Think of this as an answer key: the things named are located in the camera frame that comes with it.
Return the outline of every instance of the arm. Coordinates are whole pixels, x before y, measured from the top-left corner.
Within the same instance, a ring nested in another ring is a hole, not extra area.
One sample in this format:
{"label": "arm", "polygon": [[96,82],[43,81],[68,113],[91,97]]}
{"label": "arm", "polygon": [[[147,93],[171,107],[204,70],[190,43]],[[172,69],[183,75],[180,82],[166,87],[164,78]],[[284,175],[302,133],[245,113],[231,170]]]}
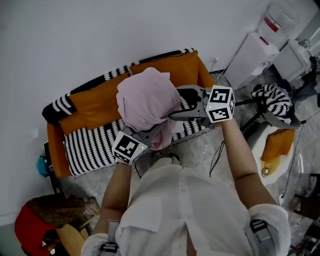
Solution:
{"label": "arm", "polygon": [[222,122],[222,132],[236,192],[249,209],[260,204],[276,202],[262,184],[256,161],[235,119]]}
{"label": "arm", "polygon": [[102,199],[100,217],[93,234],[108,233],[109,221],[120,221],[128,208],[132,166],[117,163]]}

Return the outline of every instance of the strap buckle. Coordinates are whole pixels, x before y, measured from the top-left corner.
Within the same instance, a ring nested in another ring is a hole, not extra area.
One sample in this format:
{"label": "strap buckle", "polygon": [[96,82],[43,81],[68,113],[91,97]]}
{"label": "strap buckle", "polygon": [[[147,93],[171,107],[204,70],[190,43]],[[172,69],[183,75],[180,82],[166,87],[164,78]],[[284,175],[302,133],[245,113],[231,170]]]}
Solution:
{"label": "strap buckle", "polygon": [[250,222],[250,228],[260,242],[271,238],[268,224],[262,219],[253,219]]}
{"label": "strap buckle", "polygon": [[100,251],[115,254],[118,251],[118,245],[115,242],[106,242],[101,245]]}

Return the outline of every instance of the orange pillow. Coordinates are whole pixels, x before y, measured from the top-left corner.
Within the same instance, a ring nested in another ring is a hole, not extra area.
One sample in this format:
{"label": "orange pillow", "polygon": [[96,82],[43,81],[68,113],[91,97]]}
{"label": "orange pillow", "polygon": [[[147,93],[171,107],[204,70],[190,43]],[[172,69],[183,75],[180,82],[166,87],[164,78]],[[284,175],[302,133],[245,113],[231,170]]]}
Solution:
{"label": "orange pillow", "polygon": [[276,156],[266,162],[263,160],[260,160],[260,161],[262,166],[262,170],[261,170],[262,176],[263,177],[269,176],[273,174],[277,170],[278,166],[280,165],[281,155]]}
{"label": "orange pillow", "polygon": [[280,129],[270,134],[261,159],[266,162],[275,157],[287,155],[294,142],[295,134],[296,130],[293,129]]}
{"label": "orange pillow", "polygon": [[181,53],[170,57],[131,66],[133,75],[143,72],[146,68],[155,68],[159,72],[169,72],[170,81],[175,87],[198,84],[198,52]]}
{"label": "orange pillow", "polygon": [[77,111],[59,121],[64,135],[68,135],[78,129],[86,127],[86,122]]}
{"label": "orange pillow", "polygon": [[128,77],[129,73],[124,73],[91,90],[81,91],[69,96],[88,130],[121,119],[116,98],[117,86]]}

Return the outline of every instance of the power cord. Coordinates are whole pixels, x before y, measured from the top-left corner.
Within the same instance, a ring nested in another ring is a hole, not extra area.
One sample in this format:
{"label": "power cord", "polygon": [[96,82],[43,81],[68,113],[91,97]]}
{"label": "power cord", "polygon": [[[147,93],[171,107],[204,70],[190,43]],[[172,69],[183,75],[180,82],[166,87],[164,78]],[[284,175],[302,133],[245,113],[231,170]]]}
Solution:
{"label": "power cord", "polygon": [[307,120],[301,121],[302,127],[301,127],[301,130],[300,130],[300,132],[299,132],[298,139],[297,139],[297,141],[296,141],[296,145],[295,145],[294,152],[293,152],[293,159],[292,159],[291,166],[290,166],[290,170],[289,170],[289,174],[288,174],[288,179],[286,180],[285,190],[284,190],[284,193],[283,193],[283,195],[281,196],[281,198],[284,198],[285,195],[286,195],[286,193],[287,193],[287,189],[288,189],[288,185],[289,185],[289,179],[290,179],[290,174],[291,174],[292,166],[293,166],[294,161],[295,161],[295,158],[296,158],[296,150],[297,150],[297,147],[298,147],[298,143],[299,143],[299,139],[300,139],[300,135],[301,135],[302,129],[304,128],[305,123],[306,123],[307,121],[309,121],[311,118],[313,118],[315,115],[317,115],[319,112],[320,112],[320,110],[318,110],[315,114],[313,114],[312,116],[310,116]]}
{"label": "power cord", "polygon": [[224,86],[223,84],[222,84],[222,79],[220,79],[220,81],[219,81],[219,78],[220,77],[224,77],[224,78],[226,78],[225,77],[225,72],[226,72],[226,70],[227,70],[227,67],[217,76],[217,78],[216,78],[216,83],[219,85],[219,86]]}
{"label": "power cord", "polygon": [[139,173],[139,171],[138,171],[138,168],[137,168],[137,164],[136,164],[136,163],[134,163],[134,168],[135,168],[136,173],[138,174],[139,178],[141,179],[142,177],[141,177],[141,175],[140,175],[140,173]]}
{"label": "power cord", "polygon": [[[221,153],[222,153],[224,147],[225,147],[225,141],[223,140],[223,141],[221,142],[220,147],[218,147],[218,149],[215,151],[215,153],[214,153],[214,155],[213,155],[213,158],[212,158],[212,160],[211,160],[210,172],[209,172],[210,178],[211,178],[211,173],[212,173],[212,171],[214,170],[214,168],[216,167],[216,165],[217,165],[217,163],[218,163],[218,161],[219,161],[219,159],[220,159],[220,156],[221,156]],[[218,157],[217,157],[217,159],[216,159],[215,162],[214,162],[215,156],[216,156],[216,154],[217,154],[218,152],[219,152]]]}

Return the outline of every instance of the backpack strap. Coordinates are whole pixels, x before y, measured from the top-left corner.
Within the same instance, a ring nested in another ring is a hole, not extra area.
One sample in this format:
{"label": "backpack strap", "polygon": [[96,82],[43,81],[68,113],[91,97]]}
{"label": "backpack strap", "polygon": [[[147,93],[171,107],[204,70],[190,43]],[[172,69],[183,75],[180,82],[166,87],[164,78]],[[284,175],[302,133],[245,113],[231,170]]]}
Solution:
{"label": "backpack strap", "polygon": [[268,225],[264,220],[253,219],[250,226],[244,231],[254,256],[276,255],[274,238],[278,236],[278,233],[274,227]]}
{"label": "backpack strap", "polygon": [[108,242],[100,247],[100,256],[114,256],[117,253],[119,247],[116,243],[116,230],[118,226],[118,221],[109,220]]}

